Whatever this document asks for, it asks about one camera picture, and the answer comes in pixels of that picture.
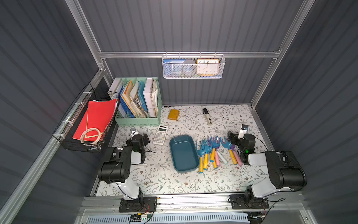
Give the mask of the light blue rake pale handle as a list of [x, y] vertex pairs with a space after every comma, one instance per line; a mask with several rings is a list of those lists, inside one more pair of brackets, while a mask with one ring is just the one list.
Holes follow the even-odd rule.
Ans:
[[222, 142], [222, 138], [219, 138], [218, 140], [218, 147], [216, 149], [216, 152], [218, 153], [218, 157], [222, 160], [222, 162], [226, 165], [228, 164], [228, 161], [225, 159], [225, 157], [222, 155], [222, 153], [219, 151], [220, 145]]

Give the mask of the teal plastic storage box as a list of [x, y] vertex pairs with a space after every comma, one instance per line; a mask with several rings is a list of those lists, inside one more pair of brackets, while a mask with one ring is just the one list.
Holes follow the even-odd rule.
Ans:
[[178, 173], [195, 171], [199, 167], [199, 156], [194, 140], [189, 135], [174, 137], [169, 142], [173, 167]]

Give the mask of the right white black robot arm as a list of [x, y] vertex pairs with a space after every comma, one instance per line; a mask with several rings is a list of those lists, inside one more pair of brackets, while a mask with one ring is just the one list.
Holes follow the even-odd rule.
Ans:
[[255, 152], [256, 137], [228, 131], [225, 140], [238, 165], [266, 166], [268, 176], [249, 185], [241, 198], [245, 203], [263, 202], [277, 192], [300, 191], [307, 185], [307, 176], [291, 151]]

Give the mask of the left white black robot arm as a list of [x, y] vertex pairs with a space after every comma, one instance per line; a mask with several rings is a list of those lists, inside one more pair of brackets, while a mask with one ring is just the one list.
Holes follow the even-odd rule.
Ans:
[[140, 187], [130, 179], [131, 166], [144, 164], [145, 147], [150, 142], [147, 134], [133, 134], [123, 147], [114, 147], [114, 156], [102, 164], [98, 178], [107, 184], [114, 184], [128, 203], [143, 203]]

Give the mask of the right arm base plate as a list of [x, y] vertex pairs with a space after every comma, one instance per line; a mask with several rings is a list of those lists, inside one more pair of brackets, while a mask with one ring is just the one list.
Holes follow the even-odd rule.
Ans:
[[244, 194], [233, 194], [228, 198], [233, 210], [245, 209], [268, 209], [269, 204], [262, 198], [245, 196]]

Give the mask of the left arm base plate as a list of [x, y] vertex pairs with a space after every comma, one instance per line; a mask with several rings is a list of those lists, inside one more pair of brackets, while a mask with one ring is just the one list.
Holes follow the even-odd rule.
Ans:
[[143, 197], [136, 200], [121, 199], [118, 212], [119, 213], [145, 213], [155, 212], [157, 209], [157, 197]]

